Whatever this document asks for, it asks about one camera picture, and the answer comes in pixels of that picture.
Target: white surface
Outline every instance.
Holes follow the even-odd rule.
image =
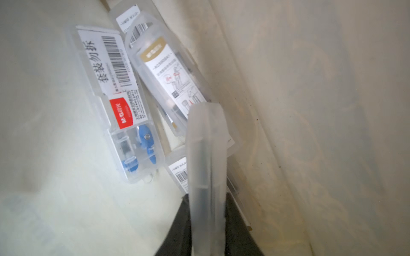
[[[0,255],[153,255],[181,202],[169,174],[115,170],[68,43],[99,1],[0,3]]]
[[[410,255],[410,2],[210,2],[315,256]]]

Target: small sticker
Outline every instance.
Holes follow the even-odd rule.
[[[148,119],[122,38],[94,27],[77,27],[101,91],[108,97],[120,129]]]
[[[120,26],[121,30],[126,34],[135,20],[135,18],[140,14],[141,11],[139,10],[137,5],[131,6],[128,10],[126,10],[123,14],[118,16],[115,20],[117,21],[118,25]]]
[[[187,158],[181,158],[175,163],[168,166],[171,172],[174,174],[175,178],[178,180],[178,183],[188,194],[188,172],[187,172]]]

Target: plastic pen case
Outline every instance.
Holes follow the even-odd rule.
[[[193,104],[217,102],[193,60],[164,23],[141,11],[125,37],[131,64],[145,85],[184,134]],[[239,133],[229,117],[228,156],[240,147]]]
[[[117,169],[127,181],[136,182],[162,165],[165,157],[120,33],[78,25],[71,37]]]
[[[135,18],[137,18],[141,11],[149,12],[156,19],[164,22],[160,13],[151,0],[122,0],[110,10],[108,16],[110,17],[116,29],[120,31],[121,36],[125,38],[125,34],[130,29],[132,22],[135,20]],[[138,30],[133,29],[131,30],[131,33],[134,33],[135,36],[137,36]],[[176,126],[174,121],[169,117],[169,115],[158,102],[157,107],[174,136],[183,136],[184,133]]]

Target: white wall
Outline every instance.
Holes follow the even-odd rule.
[[[407,255],[408,1],[211,3],[315,255]]]

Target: blue plastic part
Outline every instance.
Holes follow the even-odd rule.
[[[154,138],[148,126],[139,126],[139,141],[141,141],[141,147],[147,149],[148,155],[152,155],[154,153]],[[157,163],[157,158],[155,155],[150,156],[150,160],[153,164]]]
[[[130,163],[125,163],[125,161],[122,161],[122,163],[123,163],[123,167],[128,169],[128,171],[130,171],[130,172],[136,171],[138,169],[138,160],[137,159],[134,159]]]

